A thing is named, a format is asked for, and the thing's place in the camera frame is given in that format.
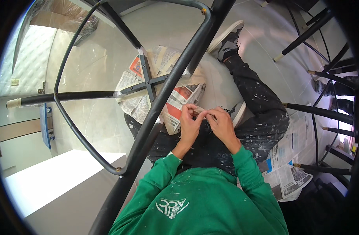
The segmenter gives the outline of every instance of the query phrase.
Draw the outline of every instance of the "sneaker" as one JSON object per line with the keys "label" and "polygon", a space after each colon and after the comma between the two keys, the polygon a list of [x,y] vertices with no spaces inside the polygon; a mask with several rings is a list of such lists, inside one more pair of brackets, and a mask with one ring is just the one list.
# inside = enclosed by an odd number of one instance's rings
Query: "sneaker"
{"label": "sneaker", "polygon": [[245,101],[236,104],[228,113],[233,120],[233,127],[236,128],[241,124],[243,114],[246,109]]}
{"label": "sneaker", "polygon": [[223,62],[226,58],[238,53],[238,37],[245,23],[239,20],[232,24],[219,37],[214,39],[209,45],[207,52]]}
{"label": "sneaker", "polygon": [[[315,91],[318,94],[321,94],[323,92],[323,90],[326,88],[326,84],[321,82],[320,80],[314,81],[315,82]],[[323,96],[333,96],[334,92],[332,89],[333,84],[330,84],[327,91],[324,93]]]}

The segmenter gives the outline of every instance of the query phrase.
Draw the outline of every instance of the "finger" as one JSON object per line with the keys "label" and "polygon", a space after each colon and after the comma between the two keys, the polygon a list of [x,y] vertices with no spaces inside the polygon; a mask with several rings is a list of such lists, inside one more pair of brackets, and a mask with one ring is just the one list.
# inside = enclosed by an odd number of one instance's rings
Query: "finger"
{"label": "finger", "polygon": [[181,117],[182,117],[183,119],[192,118],[192,116],[191,116],[191,114],[190,114],[190,110],[188,109],[188,107],[187,107],[186,105],[182,105]]}
{"label": "finger", "polygon": [[217,109],[210,109],[210,110],[208,110],[208,113],[210,115],[214,115],[217,119],[219,119],[219,117],[223,114],[221,111],[219,111]]}
{"label": "finger", "polygon": [[198,117],[196,118],[195,122],[196,122],[198,125],[200,125],[200,124],[202,123],[202,121],[203,121],[203,118],[204,118],[207,114],[208,114],[208,111],[207,111],[207,110],[205,110],[205,111],[199,113],[199,115],[198,115]]}
{"label": "finger", "polygon": [[185,104],[185,105],[183,105],[183,106],[185,106],[187,109],[196,109],[198,106],[196,106],[196,105],[194,105],[194,104]]}
{"label": "finger", "polygon": [[213,119],[213,117],[209,114],[209,111],[208,111],[208,114],[206,114],[205,116],[207,118],[207,121],[208,123],[210,124],[211,127],[216,127],[217,126],[217,123],[216,121]]}
{"label": "finger", "polygon": [[219,110],[220,112],[225,112],[225,110],[223,108],[221,108],[220,106],[215,107],[216,110]]}

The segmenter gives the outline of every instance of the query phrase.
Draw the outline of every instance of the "white tile floor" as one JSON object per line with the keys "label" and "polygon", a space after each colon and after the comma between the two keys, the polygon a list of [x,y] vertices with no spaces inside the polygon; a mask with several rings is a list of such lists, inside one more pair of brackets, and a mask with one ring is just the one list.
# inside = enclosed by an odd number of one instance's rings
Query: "white tile floor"
{"label": "white tile floor", "polygon": [[[211,0],[202,1],[211,6]],[[249,63],[261,80],[266,83],[285,103],[314,103],[318,94],[311,84],[307,70],[321,70],[318,55],[305,45],[287,54],[279,62],[272,58],[297,38],[293,22],[287,9],[272,2],[261,7],[259,0],[238,0],[224,20],[217,35],[237,20],[244,20],[240,35],[242,59]],[[305,22],[294,12],[299,25]],[[138,9],[123,17],[123,21],[146,49],[156,45],[167,45],[184,49],[196,32],[203,16],[191,7],[171,3],[155,3]],[[47,70],[47,93],[53,91],[54,81],[64,51],[72,33],[58,30],[55,36]],[[317,48],[313,38],[309,44]],[[73,47],[62,76],[59,92],[66,91],[114,91],[123,71],[130,65],[137,52],[122,33],[100,21],[97,30],[80,46]],[[234,85],[232,76],[225,66],[206,54],[201,66],[206,71],[207,87],[200,106],[208,109],[216,105],[231,108],[242,98]],[[114,99],[77,100],[63,102],[64,108],[79,130],[100,152],[129,153],[133,137],[125,124],[123,111]],[[53,125],[58,153],[84,147],[66,124],[55,105]],[[329,97],[324,97],[318,107],[328,108]],[[321,127],[329,123],[328,118],[319,118],[318,134],[320,149],[330,143],[333,134],[323,132]],[[308,153],[307,162],[315,159],[315,148]],[[152,165],[144,163],[138,179]]]}

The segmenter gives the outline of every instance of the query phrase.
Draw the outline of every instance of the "quilted mattress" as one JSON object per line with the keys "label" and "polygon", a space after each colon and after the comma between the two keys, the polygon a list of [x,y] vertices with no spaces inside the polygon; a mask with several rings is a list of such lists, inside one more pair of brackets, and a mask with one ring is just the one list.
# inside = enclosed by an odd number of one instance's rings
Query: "quilted mattress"
{"label": "quilted mattress", "polygon": [[14,49],[20,26],[14,31],[0,68],[0,97],[37,95],[46,79],[55,28],[31,25],[22,42],[14,72]]}

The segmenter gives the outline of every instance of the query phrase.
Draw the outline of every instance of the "acc logo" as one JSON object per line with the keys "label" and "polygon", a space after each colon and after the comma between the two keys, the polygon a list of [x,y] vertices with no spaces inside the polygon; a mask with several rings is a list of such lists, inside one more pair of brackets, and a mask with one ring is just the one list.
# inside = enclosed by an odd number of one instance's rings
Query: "acc logo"
{"label": "acc logo", "polygon": [[157,204],[157,201],[155,203],[156,203],[157,209],[161,213],[163,213],[170,219],[174,219],[176,217],[176,214],[179,214],[190,203],[190,201],[188,201],[188,200],[186,201],[186,200],[187,200],[187,198],[181,199],[181,200],[175,200],[175,201],[160,199],[159,204]]}

